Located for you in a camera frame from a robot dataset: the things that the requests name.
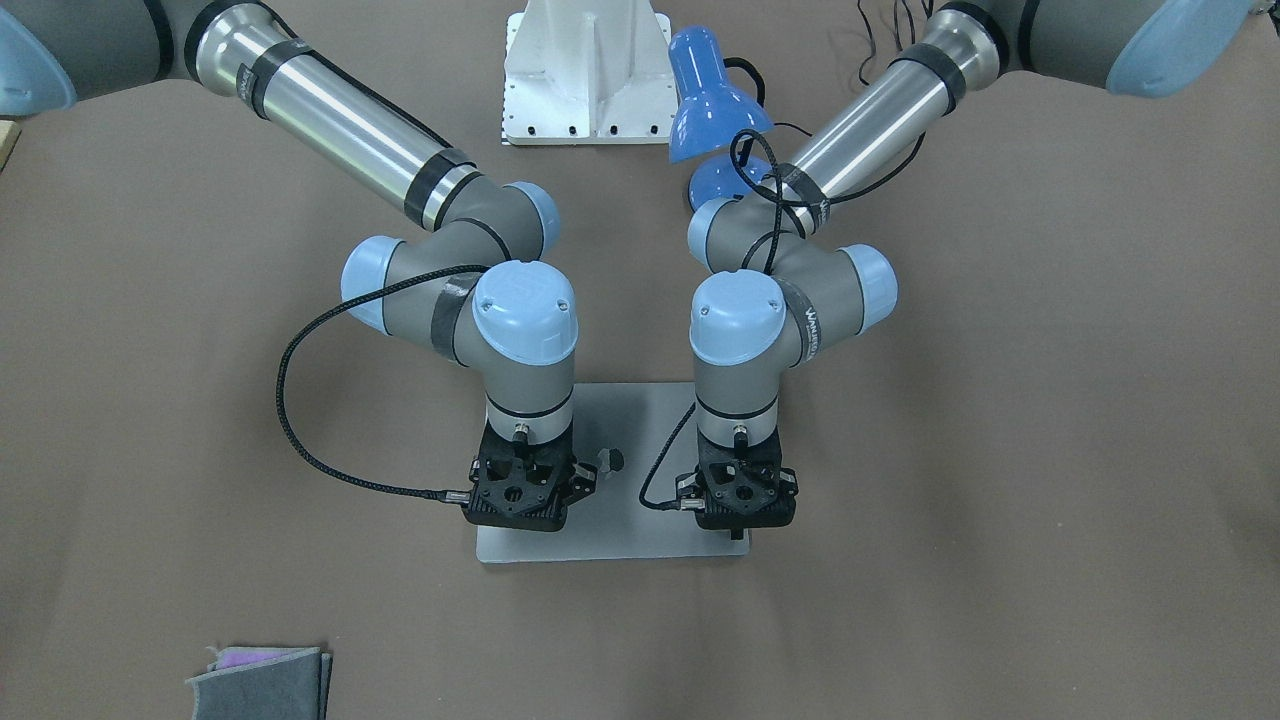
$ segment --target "folded cloth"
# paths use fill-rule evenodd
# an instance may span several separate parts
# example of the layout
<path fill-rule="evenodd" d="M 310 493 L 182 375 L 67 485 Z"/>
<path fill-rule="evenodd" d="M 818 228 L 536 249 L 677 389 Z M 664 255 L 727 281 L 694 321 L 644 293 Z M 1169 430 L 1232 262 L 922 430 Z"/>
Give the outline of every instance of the folded cloth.
<path fill-rule="evenodd" d="M 192 720 L 324 720 L 332 656 L 317 647 L 229 647 L 187 680 Z"/>

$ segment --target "blue cap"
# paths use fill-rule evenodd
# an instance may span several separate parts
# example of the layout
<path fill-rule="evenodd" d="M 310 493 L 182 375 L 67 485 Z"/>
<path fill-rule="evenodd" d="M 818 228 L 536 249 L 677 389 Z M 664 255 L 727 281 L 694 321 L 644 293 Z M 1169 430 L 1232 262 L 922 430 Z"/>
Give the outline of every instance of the blue cap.
<path fill-rule="evenodd" d="M 742 167 L 742 170 L 746 177 L 758 183 L 769 174 L 769 164 L 762 158 L 753 156 Z M 710 158 L 694 170 L 694 177 L 689 178 L 689 206 L 694 210 L 701 208 L 708 200 L 746 197 L 751 192 L 751 188 L 733 169 L 733 160 L 728 154 Z"/>
<path fill-rule="evenodd" d="M 361 295 L 378 292 L 387 284 L 387 268 L 392 264 L 392 255 L 403 240 L 375 234 L 361 242 L 351 251 L 346 266 L 342 268 L 342 301 L 346 302 Z M 357 305 L 347 310 L 357 320 L 374 328 L 383 334 L 387 324 L 383 322 L 383 299 L 370 300 L 364 305 Z"/>
<path fill-rule="evenodd" d="M 863 334 L 897 306 L 897 275 L 888 259 L 870 245 L 851 245 L 840 251 L 854 261 L 858 282 L 863 286 L 863 329 L 858 331 Z"/>
<path fill-rule="evenodd" d="M 534 209 L 538 210 L 538 219 L 543 223 L 543 251 L 539 256 L 547 255 L 556 246 L 556 241 L 559 240 L 559 210 L 556 208 L 556 201 L 552 200 L 552 196 L 545 190 L 531 182 L 513 182 L 506 187 L 513 187 L 524 192 L 532 201 Z"/>
<path fill-rule="evenodd" d="M 710 261 L 707 259 L 707 241 L 712 233 L 712 223 L 716 222 L 716 214 L 721 211 L 722 208 L 733 202 L 728 197 L 713 197 L 694 213 L 694 219 L 689 220 L 689 252 L 698 259 L 708 270 L 712 269 Z"/>
<path fill-rule="evenodd" d="M 577 346 L 573 286 L 547 263 L 490 268 L 471 293 L 471 316 L 490 347 L 524 365 L 554 365 Z"/>
<path fill-rule="evenodd" d="M 0 8 L 0 115 L 64 110 L 76 99 L 76 86 L 54 54 Z"/>
<path fill-rule="evenodd" d="M 764 108 L 728 81 L 710 29 L 691 26 L 677 32 L 667 54 L 681 97 L 671 126 L 672 163 L 724 147 L 744 128 L 773 129 Z"/>
<path fill-rule="evenodd" d="M 782 334 L 787 305 L 764 273 L 716 273 L 694 292 L 689 345 L 704 363 L 728 366 L 759 357 Z"/>
<path fill-rule="evenodd" d="M 1167 0 L 1120 51 L 1107 90 L 1166 97 L 1204 74 L 1244 24 L 1254 0 Z"/>

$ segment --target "white mounting bracket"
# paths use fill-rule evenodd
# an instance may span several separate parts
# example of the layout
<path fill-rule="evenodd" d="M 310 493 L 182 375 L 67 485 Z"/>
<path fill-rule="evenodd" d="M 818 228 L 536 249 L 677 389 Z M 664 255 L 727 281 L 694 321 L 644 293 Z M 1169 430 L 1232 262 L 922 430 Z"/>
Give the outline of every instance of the white mounting bracket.
<path fill-rule="evenodd" d="M 529 0 L 507 19 L 503 142 L 667 142 L 669 42 L 671 19 L 649 0 Z"/>

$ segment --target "metallic silver tube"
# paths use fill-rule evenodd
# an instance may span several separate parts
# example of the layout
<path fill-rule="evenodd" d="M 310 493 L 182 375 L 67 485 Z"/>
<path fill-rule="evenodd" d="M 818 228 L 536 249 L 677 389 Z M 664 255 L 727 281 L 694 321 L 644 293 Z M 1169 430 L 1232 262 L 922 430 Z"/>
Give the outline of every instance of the metallic silver tube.
<path fill-rule="evenodd" d="M 972 17 L 941 10 L 931 20 L 920 45 L 941 50 L 964 76 L 968 90 L 989 86 L 1000 74 L 1000 53 L 987 31 Z M 854 191 L 951 106 L 946 83 L 928 67 L 897 61 L 858 100 L 800 150 L 792 165 L 803 170 L 827 197 Z M 796 188 L 785 197 L 799 200 Z M 808 208 L 796 208 L 805 233 L 819 220 Z"/>
<path fill-rule="evenodd" d="M 214 19 L 196 54 L 200 82 L 236 96 L 242 67 L 288 41 L 260 5 L 236 5 Z M 413 178 L 443 150 L 433 138 L 342 79 L 315 58 L 288 60 L 271 78 L 268 118 L 352 174 L 397 209 Z"/>

